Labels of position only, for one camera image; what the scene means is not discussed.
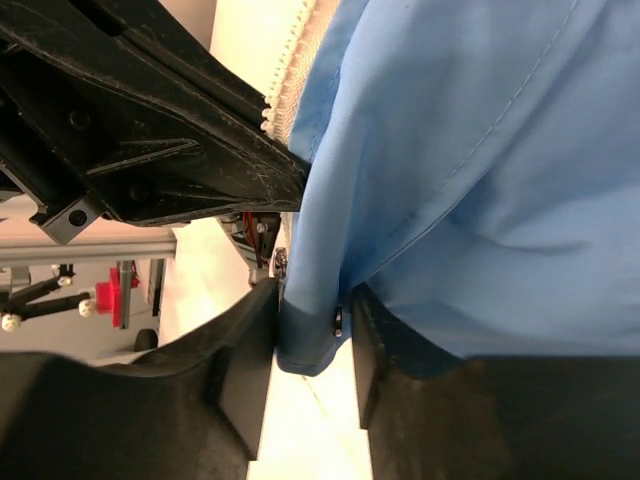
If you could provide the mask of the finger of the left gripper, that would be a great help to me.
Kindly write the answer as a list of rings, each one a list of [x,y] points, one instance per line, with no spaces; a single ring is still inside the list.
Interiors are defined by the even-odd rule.
[[[293,211],[307,172],[275,173],[221,142],[76,78],[1,33],[1,145],[56,160],[135,226],[242,211]]]
[[[307,170],[261,132],[262,95],[158,1],[4,1],[1,32],[62,71],[221,142],[259,169]]]

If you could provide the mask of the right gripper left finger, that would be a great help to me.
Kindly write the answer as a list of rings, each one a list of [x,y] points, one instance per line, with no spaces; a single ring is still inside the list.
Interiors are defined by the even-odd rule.
[[[5,479],[242,479],[258,453],[278,284],[131,363],[1,357]]]

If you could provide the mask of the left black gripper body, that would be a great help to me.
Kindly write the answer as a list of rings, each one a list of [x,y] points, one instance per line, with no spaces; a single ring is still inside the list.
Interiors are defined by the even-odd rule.
[[[56,160],[1,145],[1,171],[37,205],[30,221],[49,238],[68,244],[105,210]]]

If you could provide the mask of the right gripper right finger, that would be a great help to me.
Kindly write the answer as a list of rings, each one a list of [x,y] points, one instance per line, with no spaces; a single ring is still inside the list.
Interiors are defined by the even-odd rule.
[[[351,297],[361,427],[377,479],[635,479],[635,357],[457,358]]]

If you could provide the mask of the light blue hooded jacket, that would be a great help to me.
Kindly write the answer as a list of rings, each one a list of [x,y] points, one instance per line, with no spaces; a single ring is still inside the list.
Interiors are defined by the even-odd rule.
[[[283,370],[359,285],[457,357],[638,354],[637,2],[343,1],[288,145]]]

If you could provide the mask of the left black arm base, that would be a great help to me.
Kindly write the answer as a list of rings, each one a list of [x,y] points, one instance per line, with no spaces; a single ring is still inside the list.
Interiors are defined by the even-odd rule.
[[[280,230],[280,214],[243,212],[221,216],[218,222],[248,266],[249,285],[254,287],[267,278]]]

